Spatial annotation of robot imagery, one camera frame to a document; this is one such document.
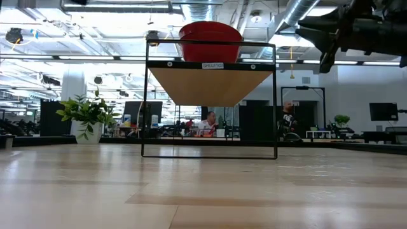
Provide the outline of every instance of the black metal frame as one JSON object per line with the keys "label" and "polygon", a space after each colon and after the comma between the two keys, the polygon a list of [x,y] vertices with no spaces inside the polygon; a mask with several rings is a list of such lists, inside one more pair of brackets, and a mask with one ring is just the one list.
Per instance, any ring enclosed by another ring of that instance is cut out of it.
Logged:
{"label": "black metal frame", "polygon": [[[283,105],[283,90],[284,89],[296,89],[296,90],[305,90],[305,89],[298,89],[298,88],[306,88],[306,87],[281,87],[280,88],[280,99],[281,99],[281,106]],[[324,112],[324,128],[326,128],[326,101],[325,101],[325,88],[324,87],[307,87],[308,89],[320,89],[322,90],[322,103],[324,106],[323,112]]]}
{"label": "black metal frame", "polygon": [[[273,104],[277,104],[277,73],[276,73],[276,47],[268,43],[255,43],[255,42],[229,42],[229,41],[192,41],[192,40],[174,40],[174,39],[149,39],[146,42],[146,68],[144,73],[144,99],[142,104],[142,133],[141,133],[141,156],[150,158],[212,158],[212,159],[262,159],[262,160],[275,160],[278,157],[278,133],[277,133],[277,107],[273,106],[273,157],[242,157],[242,156],[160,156],[144,155],[144,145],[146,144],[144,131],[146,130],[146,105],[147,105],[147,85],[148,85],[148,68],[149,67],[162,67],[162,68],[181,68],[181,69],[202,69],[201,62],[181,62],[181,61],[160,61],[149,60],[149,45],[150,43],[172,43],[172,44],[198,44],[198,45],[239,45],[239,46],[257,46],[257,47],[270,47],[273,49],[273,62],[272,64],[258,63],[238,63],[229,64],[223,63],[224,69],[222,70],[243,70],[243,71],[273,71]],[[206,145],[211,145],[210,142],[205,141]],[[217,142],[216,145],[228,146],[230,141]]]}

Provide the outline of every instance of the light wood floor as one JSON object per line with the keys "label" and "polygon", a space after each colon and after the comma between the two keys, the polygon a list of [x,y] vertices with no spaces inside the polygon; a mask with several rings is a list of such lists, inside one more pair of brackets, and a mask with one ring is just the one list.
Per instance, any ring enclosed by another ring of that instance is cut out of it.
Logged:
{"label": "light wood floor", "polygon": [[[271,152],[176,150],[224,149]],[[407,228],[405,156],[310,148],[282,148],[276,161],[139,155],[134,144],[0,151],[0,228]]]}

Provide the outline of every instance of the red bowl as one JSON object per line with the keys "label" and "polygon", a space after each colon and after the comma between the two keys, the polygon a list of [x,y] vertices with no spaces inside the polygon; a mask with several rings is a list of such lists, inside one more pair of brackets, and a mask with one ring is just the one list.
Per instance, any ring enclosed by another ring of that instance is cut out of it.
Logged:
{"label": "red bowl", "polygon": [[[194,22],[185,25],[179,31],[179,37],[181,40],[242,41],[242,36],[236,29],[219,22]],[[181,44],[181,49],[184,60],[188,62],[235,63],[240,46]]]}

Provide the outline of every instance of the wooden shelf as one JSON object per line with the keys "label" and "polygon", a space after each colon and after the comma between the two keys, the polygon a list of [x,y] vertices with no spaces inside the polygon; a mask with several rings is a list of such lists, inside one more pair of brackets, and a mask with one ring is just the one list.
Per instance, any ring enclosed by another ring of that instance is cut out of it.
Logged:
{"label": "wooden shelf", "polygon": [[223,68],[203,69],[204,64],[207,63],[147,63],[170,98],[181,106],[233,107],[275,70],[271,64],[217,63]]}

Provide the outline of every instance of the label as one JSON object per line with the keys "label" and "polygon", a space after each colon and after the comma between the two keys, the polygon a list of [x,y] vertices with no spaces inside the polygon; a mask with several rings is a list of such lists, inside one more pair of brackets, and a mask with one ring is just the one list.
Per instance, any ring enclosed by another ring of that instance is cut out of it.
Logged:
{"label": "label", "polygon": [[202,69],[223,69],[223,63],[202,63]]}

